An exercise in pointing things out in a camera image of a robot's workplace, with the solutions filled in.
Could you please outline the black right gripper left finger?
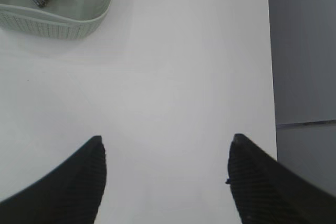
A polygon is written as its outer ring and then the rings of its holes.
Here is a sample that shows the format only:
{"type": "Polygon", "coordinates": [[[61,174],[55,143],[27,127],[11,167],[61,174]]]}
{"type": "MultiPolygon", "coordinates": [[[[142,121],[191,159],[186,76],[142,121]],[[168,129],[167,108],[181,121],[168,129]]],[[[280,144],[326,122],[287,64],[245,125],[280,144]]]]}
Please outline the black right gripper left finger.
{"type": "Polygon", "coordinates": [[[94,136],[62,164],[1,202],[1,223],[94,223],[107,180],[106,150],[94,136]]]}

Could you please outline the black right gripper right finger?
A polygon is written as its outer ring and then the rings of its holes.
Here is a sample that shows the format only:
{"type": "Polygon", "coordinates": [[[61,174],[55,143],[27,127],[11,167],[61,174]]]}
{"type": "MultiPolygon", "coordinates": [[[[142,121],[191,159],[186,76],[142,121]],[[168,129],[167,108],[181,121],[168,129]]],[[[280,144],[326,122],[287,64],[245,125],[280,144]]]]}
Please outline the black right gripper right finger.
{"type": "Polygon", "coordinates": [[[335,223],[335,197],[290,171],[243,134],[230,144],[228,179],[242,223],[335,223]]]}

